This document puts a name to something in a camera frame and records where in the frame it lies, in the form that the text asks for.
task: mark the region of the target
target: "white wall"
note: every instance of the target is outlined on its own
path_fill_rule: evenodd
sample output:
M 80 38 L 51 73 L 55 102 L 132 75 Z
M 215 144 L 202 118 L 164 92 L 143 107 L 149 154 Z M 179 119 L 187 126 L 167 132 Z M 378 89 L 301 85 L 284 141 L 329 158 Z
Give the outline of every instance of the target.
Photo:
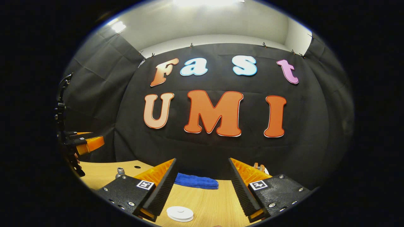
M 293 50 L 296 54 L 305 54 L 309 48 L 311 31 L 301 25 L 299 22 L 288 18 L 288 35 L 286 36 L 285 46 L 288 51 Z
M 184 38 L 174 39 L 166 42 L 162 42 L 153 46 L 149 46 L 143 49 L 142 55 L 145 58 L 155 55 L 179 49 L 184 47 L 189 47 L 191 43 L 194 46 L 204 45 L 204 44 L 214 44 L 214 43 L 245 43 L 245 44 L 255 44 L 262 45 L 265 42 L 266 46 L 274 47 L 282 50 L 290 51 L 285 45 L 264 40 L 261 38 L 255 38 L 250 36 L 238 36 L 238 35 L 200 35 L 200 36 L 188 36 Z
M 284 44 L 288 34 L 288 16 L 254 0 L 145 1 L 118 19 L 126 25 L 121 36 L 137 50 L 169 40 L 214 34 Z

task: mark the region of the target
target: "black backdrop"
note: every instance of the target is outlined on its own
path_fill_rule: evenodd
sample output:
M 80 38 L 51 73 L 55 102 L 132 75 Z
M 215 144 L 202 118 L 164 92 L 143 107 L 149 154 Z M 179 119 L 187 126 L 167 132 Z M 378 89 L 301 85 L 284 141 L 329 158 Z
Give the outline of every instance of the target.
M 207 44 L 149 57 L 137 68 L 142 56 L 119 35 L 102 39 L 105 29 L 80 48 L 65 73 L 74 72 L 65 93 L 67 127 L 105 136 L 106 145 L 81 160 L 140 160 L 156 166 L 177 158 L 182 173 L 228 179 L 226 164 L 232 157 L 251 165 L 264 164 L 271 174 L 286 174 L 311 189 L 324 182 L 341 160 L 353 130 L 353 100 L 342 66 L 321 40 L 312 39 L 306 58 L 259 45 Z M 236 55 L 254 57 L 257 73 L 236 75 L 231 62 Z M 196 57 L 207 60 L 208 71 L 202 76 L 181 76 L 184 63 Z M 179 63 L 166 81 L 150 87 L 156 66 L 174 58 Z M 276 63 L 283 59 L 294 66 L 298 84 L 284 77 Z M 241 92 L 241 136 L 185 132 L 191 90 L 207 91 L 214 106 L 224 92 Z M 175 94 L 167 124 L 158 130 L 147 127 L 144 97 L 166 92 Z M 285 135 L 280 138 L 263 135 L 268 127 L 265 98 L 269 95 L 287 100 L 282 125 Z M 160 112 L 158 98 L 155 119 Z

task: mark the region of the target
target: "ceiling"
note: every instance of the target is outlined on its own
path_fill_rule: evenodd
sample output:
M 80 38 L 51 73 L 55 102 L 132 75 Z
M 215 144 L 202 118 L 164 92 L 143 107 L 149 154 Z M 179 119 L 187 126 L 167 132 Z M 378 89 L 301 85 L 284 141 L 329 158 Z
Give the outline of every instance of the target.
M 178 38 L 228 34 L 285 44 L 288 17 L 253 0 L 155 0 L 118 19 L 121 35 L 137 50 Z

